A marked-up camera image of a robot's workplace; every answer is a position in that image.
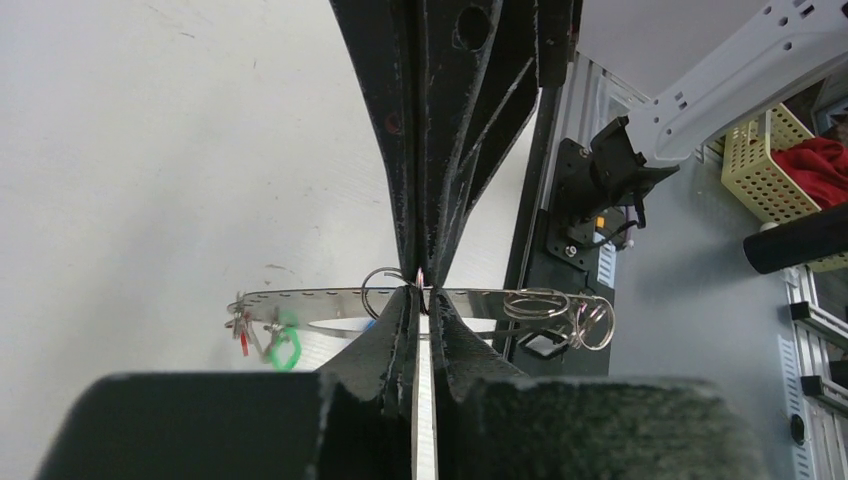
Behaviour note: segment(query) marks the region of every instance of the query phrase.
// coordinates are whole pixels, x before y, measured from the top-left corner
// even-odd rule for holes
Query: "red wire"
[[[244,333],[241,334],[241,351],[242,351],[242,353],[244,353],[245,357],[247,356],[247,354],[249,352],[249,350],[247,348],[247,335],[245,335]]]

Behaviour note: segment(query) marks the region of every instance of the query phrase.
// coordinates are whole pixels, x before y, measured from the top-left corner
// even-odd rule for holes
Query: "green wire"
[[[283,316],[284,315],[286,317],[288,317],[288,319],[287,319],[287,320],[289,320],[288,322],[283,322]],[[280,324],[281,325],[286,325],[286,324],[291,325],[292,323],[295,323],[296,321],[297,321],[297,317],[295,317],[293,314],[288,313],[288,312],[285,312],[285,313],[281,312],[280,313]],[[300,360],[300,354],[302,352],[302,349],[301,349],[301,346],[300,346],[300,340],[297,338],[297,329],[296,328],[286,327],[286,328],[283,329],[283,333],[285,335],[280,335],[279,337],[277,337],[277,342],[274,344],[274,347],[271,348],[271,352],[270,352],[269,356],[271,357],[271,365],[274,366],[274,370],[277,370],[278,372],[289,372],[289,371],[291,371],[291,369],[293,369],[295,367],[295,365],[297,365],[298,360]],[[280,348],[280,345],[283,344],[283,340],[285,340],[286,338],[291,339],[292,345],[294,346],[294,352],[292,352],[288,361],[286,361],[286,363],[283,363],[283,362],[280,361],[280,358],[277,356],[277,350]]]

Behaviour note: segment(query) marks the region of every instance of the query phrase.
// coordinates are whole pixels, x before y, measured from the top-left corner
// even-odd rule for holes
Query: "white wall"
[[[0,49],[0,478],[102,375],[259,367],[222,328],[237,290],[397,263],[326,0],[6,0]],[[502,284],[529,139],[451,285]]]
[[[767,3],[587,0],[578,48],[630,87],[655,97]]]

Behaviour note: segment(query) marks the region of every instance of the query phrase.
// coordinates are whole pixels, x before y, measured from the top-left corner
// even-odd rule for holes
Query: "metal ring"
[[[377,320],[380,315],[376,311],[374,311],[374,308],[371,306],[371,303],[368,302],[367,285],[368,281],[371,280],[371,278],[373,278],[374,275],[377,275],[378,273],[382,273],[386,277],[397,278],[398,280],[407,283],[406,280],[403,279],[403,272],[401,272],[399,268],[395,267],[380,267],[365,276],[365,279],[362,280],[362,287],[360,288],[359,298],[362,300],[362,308],[364,308],[365,311],[368,312],[368,315],[370,315],[371,318],[373,318],[374,320]]]
[[[556,308],[522,308],[522,303],[546,303]],[[516,320],[548,320],[568,311],[571,300],[560,291],[551,289],[510,290],[503,299],[504,313]]]
[[[609,301],[603,297],[582,297],[582,300],[582,308],[579,312],[575,312],[575,314],[572,315],[572,323],[574,325],[574,343],[572,343],[572,345],[575,348],[583,347],[586,350],[593,352],[603,350],[610,344],[612,337],[615,334],[615,310],[612,308]],[[589,302],[594,302],[595,308],[588,314],[586,320],[582,321],[581,316],[589,309]],[[604,317],[607,318],[608,322],[607,332],[604,335],[604,338],[598,342],[597,345],[587,344],[585,341],[586,335],[588,335],[595,325],[597,325],[599,321],[603,320]]]

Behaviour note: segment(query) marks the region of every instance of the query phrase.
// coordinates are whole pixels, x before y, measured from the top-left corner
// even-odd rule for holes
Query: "white surface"
[[[841,9],[836,0],[775,0],[755,12],[652,102],[630,112],[634,151],[648,166],[679,163],[713,134],[823,78],[848,57]]]
[[[328,2],[7,0],[0,48],[0,478],[102,375],[257,367],[222,328],[236,290],[397,264]],[[449,285],[502,285],[529,141]]]
[[[766,3],[767,0],[586,1],[578,48],[627,85],[654,97]]]

